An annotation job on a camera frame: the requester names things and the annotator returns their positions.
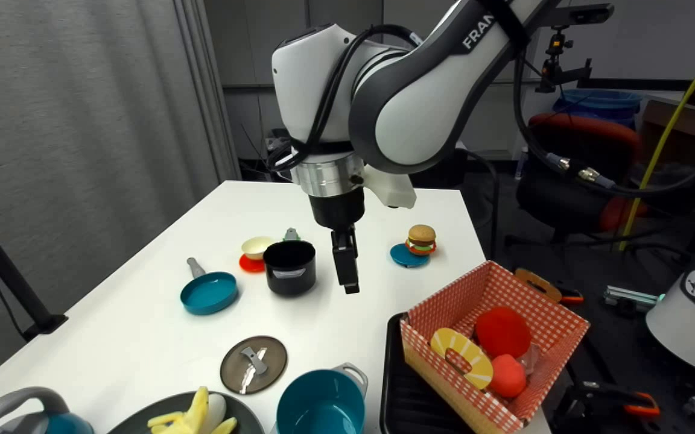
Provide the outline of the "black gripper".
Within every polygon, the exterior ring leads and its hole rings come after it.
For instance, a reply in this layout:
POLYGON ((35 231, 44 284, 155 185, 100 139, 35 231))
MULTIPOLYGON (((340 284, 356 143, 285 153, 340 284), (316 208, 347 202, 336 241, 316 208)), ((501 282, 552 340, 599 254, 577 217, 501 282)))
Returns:
POLYGON ((331 231, 333 262, 337 282, 344 288, 344 295, 360 291, 356 277, 356 244, 355 224, 365 214, 365 193, 350 191, 336 197, 312 197, 314 219, 331 231))

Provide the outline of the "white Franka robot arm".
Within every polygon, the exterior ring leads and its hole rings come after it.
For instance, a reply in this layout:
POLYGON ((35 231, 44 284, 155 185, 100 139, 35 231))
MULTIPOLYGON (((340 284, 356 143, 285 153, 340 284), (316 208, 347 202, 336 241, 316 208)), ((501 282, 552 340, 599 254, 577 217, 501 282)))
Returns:
POLYGON ((426 37, 401 24, 328 24, 290 38, 271 72, 290 149, 275 159, 331 231, 344 291, 360 289, 355 221, 365 197, 410 208, 410 179, 455 147, 464 125, 560 0, 455 0, 426 37))

